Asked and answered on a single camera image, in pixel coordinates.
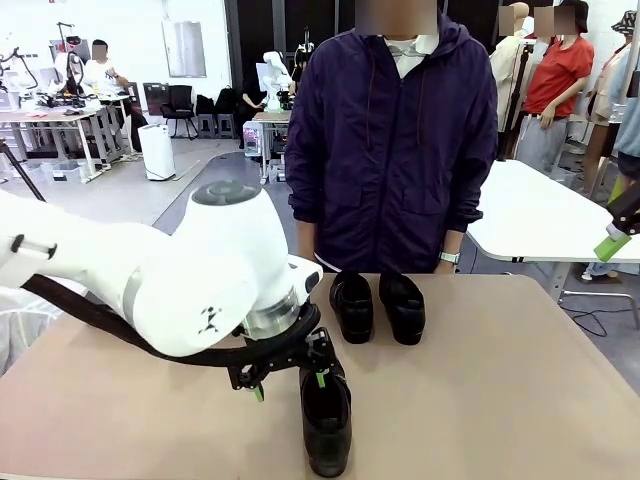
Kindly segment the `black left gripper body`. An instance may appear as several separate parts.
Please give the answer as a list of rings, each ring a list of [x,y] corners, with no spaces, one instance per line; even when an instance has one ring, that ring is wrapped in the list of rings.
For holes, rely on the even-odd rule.
[[[326,386],[330,375],[345,379],[344,369],[325,327],[317,328],[304,339],[294,340],[282,353],[272,355],[267,360],[250,366],[228,367],[227,371],[234,390],[253,391],[253,387],[258,382],[262,383],[269,374],[290,368],[311,372],[314,377],[316,372],[328,369]]]

